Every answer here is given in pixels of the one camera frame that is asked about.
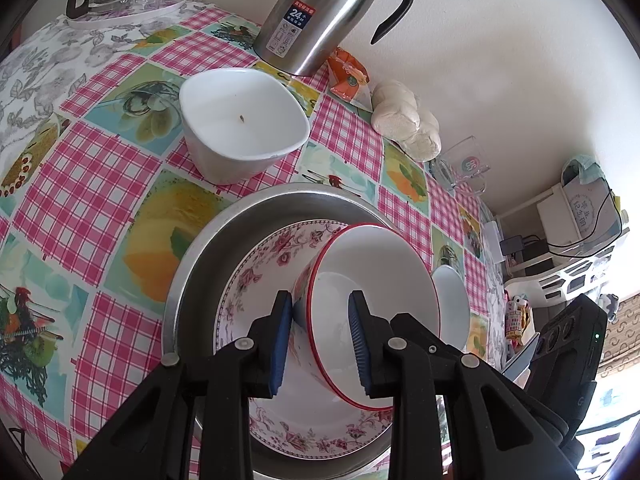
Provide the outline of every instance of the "blue cloth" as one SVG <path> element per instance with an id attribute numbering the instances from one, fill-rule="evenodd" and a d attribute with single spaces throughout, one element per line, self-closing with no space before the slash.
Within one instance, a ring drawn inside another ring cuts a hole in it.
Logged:
<path id="1" fill-rule="evenodd" d="M 576 176 L 580 177 L 580 184 L 590 184 L 599 178 L 607 179 L 596 160 L 590 155 L 575 155 L 562 168 L 562 185 L 566 186 Z"/>

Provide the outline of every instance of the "white bowl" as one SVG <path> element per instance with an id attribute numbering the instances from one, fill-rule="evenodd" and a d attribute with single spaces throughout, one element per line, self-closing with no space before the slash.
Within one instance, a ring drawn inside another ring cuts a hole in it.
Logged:
<path id="1" fill-rule="evenodd" d="M 309 121 L 274 77 L 251 68 L 217 68 L 180 88 L 184 138 L 202 176 L 234 184 L 302 146 Z"/>
<path id="2" fill-rule="evenodd" d="M 456 269 L 441 265 L 431 275 L 440 305 L 440 339 L 458 350 L 465 347 L 469 337 L 471 309 L 465 282 Z"/>
<path id="3" fill-rule="evenodd" d="M 360 384 L 348 320 L 354 290 L 363 291 L 374 316 L 391 320 L 408 312 L 436 336 L 438 297 L 415 249 L 395 231 L 375 224 L 351 225 L 332 236 L 296 280 L 294 320 L 306 330 L 313 354 L 300 361 L 315 365 L 329 387 L 353 406 L 388 409 L 393 399 L 369 399 Z"/>

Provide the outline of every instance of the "white tray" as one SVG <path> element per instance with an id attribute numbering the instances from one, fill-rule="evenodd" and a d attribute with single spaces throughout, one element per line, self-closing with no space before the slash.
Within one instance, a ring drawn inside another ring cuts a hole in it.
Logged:
<path id="1" fill-rule="evenodd" d="M 93 18 L 95 19 L 87 19 L 87 15 L 85 15 L 76 20 L 67 18 L 67 21 L 69 22 L 70 27 L 79 28 L 81 30 L 118 27 L 120 25 L 129 25 L 130 23 L 146 22 L 147 20 L 152 20 L 154 18 L 158 18 L 159 16 L 171 14 L 172 12 L 178 10 L 180 6 L 186 1 L 187 0 L 176 0 L 175 3 L 168 6 L 160 7 L 159 9 L 146 10 L 145 12 L 138 12 L 137 14 L 127 14 L 125 16 L 111 17 L 108 17 L 108 14 L 106 14 L 104 18 L 101 18 L 100 16 L 93 16 Z"/>

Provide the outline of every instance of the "red rim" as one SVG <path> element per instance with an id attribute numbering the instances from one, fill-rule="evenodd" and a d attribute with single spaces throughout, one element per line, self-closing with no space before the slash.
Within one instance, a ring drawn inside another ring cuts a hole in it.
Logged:
<path id="1" fill-rule="evenodd" d="M 329 247 L 331 247 L 331 245 L 333 245 L 333 243 L 338 239 L 339 236 L 341 236 L 342 234 L 344 234 L 345 232 L 354 229 L 356 227 L 363 227 L 363 226 L 373 226 L 373 227 L 379 227 L 379 228 L 383 228 L 386 229 L 388 231 L 393 232 L 394 234 L 399 235 L 399 237 L 402 238 L 402 240 L 409 245 L 409 247 L 412 248 L 412 250 L 414 250 L 415 254 L 418 256 L 418 259 L 422 262 L 422 264 L 424 265 L 425 270 L 427 271 L 427 275 L 429 277 L 429 279 L 431 280 L 431 286 L 433 287 L 433 291 L 435 293 L 436 296 L 436 306 L 438 307 L 438 337 L 440 337 L 440 330 L 441 330 L 441 323 L 442 323 L 442 316 L 441 316 L 441 312 L 440 312 L 440 300 L 438 299 L 438 291 L 436 290 L 436 286 L 435 283 L 433 283 L 433 278 L 431 277 L 431 273 L 429 272 L 429 269 L 427 267 L 427 264 L 423 261 L 422 257 L 420 256 L 420 254 L 418 254 L 418 251 L 415 250 L 414 246 L 412 246 L 409 242 L 407 242 L 404 237 L 398 233 L 397 231 L 384 226 L 384 225 L 380 225 L 380 224 L 372 224 L 372 223 L 368 223 L 368 222 L 363 222 L 360 224 L 352 224 L 349 225 L 347 227 L 345 227 L 344 229 L 342 229 L 341 231 L 338 231 L 335 235 L 333 235 L 331 238 L 329 238 L 329 241 L 325 244 L 325 246 L 322 248 L 322 250 L 319 252 L 318 254 L 318 258 L 316 259 L 316 262 L 314 263 L 314 268 L 311 270 L 311 275 L 309 276 L 309 289 L 306 293 L 306 333 L 308 334 L 309 337 L 309 342 L 311 343 L 311 351 L 314 355 L 314 359 L 316 361 L 316 364 L 318 365 L 318 368 L 320 370 L 320 373 L 322 374 L 322 376 L 324 377 L 324 380 L 329 384 L 329 386 L 331 387 L 331 389 L 345 402 L 348 402 L 351 406 L 355 406 L 356 408 L 359 408 L 361 410 L 366 410 L 368 412 L 381 412 L 384 410 L 390 410 L 393 405 L 391 406 L 387 406 L 387 407 L 382 407 L 382 408 L 372 408 L 371 406 L 364 406 L 358 402 L 356 402 L 355 400 L 350 399 L 349 397 L 347 397 L 344 393 L 342 393 L 340 391 L 340 388 L 338 388 L 338 386 L 336 386 L 334 384 L 334 382 L 331 380 L 331 377 L 329 377 L 329 374 L 326 372 L 326 370 L 324 369 L 324 367 L 322 366 L 322 361 L 320 360 L 320 356 L 318 355 L 318 348 L 316 348 L 316 340 L 314 339 L 314 331 L 313 331 L 313 325 L 311 323 L 311 298 L 313 297 L 313 291 L 314 291 L 314 282 L 316 281 L 316 274 L 318 273 L 318 269 L 320 267 L 320 263 L 322 262 L 322 259 L 324 258 L 324 255 L 326 254 L 326 252 L 329 250 Z"/>

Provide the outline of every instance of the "white square bowl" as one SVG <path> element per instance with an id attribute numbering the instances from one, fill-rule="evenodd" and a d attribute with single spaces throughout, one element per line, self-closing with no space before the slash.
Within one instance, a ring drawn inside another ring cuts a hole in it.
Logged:
<path id="1" fill-rule="evenodd" d="M 251 68 L 217 68 L 180 88 L 184 138 L 202 176 L 234 184 L 300 148 L 309 121 L 295 97 Z"/>

